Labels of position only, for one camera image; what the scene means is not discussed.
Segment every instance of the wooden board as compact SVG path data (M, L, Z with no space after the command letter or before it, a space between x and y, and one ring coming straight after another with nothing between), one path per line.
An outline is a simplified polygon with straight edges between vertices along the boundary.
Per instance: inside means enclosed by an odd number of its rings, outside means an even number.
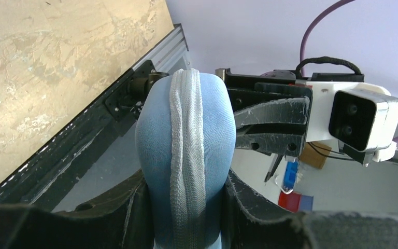
M0 0L0 182L172 29L164 0Z

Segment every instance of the gray surface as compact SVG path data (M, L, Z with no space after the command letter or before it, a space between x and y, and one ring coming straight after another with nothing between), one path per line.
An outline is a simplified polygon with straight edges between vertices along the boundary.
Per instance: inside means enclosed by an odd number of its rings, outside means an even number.
M135 148L135 127L136 124L111 144L53 212L74 210L77 205L106 192L140 168Z

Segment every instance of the blue fabric object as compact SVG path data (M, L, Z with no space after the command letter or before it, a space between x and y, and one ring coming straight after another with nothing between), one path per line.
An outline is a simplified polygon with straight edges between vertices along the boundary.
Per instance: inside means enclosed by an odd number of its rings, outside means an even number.
M204 121L207 248L221 248L220 212L222 187L228 175L236 141L231 102L223 81L200 73ZM141 169L149 186L153 210L156 248L173 248L170 211L170 161L172 126L169 90L172 77L162 78L152 87L141 111L135 142Z

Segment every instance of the screw hole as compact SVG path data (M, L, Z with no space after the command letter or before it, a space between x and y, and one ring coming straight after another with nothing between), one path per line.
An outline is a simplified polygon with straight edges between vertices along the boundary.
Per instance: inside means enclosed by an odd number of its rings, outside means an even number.
M259 148L260 148L260 145L258 143L251 143L252 150L258 150Z
M76 207L75 211L85 211L85 210L89 210L93 207L94 207L94 205L92 205L90 203L83 203L83 204L78 205Z
M288 144L287 149L288 149L288 151L295 151L296 144L294 144L294 143Z

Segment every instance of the wooden table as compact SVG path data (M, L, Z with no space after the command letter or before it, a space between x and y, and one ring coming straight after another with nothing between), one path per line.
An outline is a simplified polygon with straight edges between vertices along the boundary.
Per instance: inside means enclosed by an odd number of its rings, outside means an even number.
M0 0L0 182L172 29L164 0Z

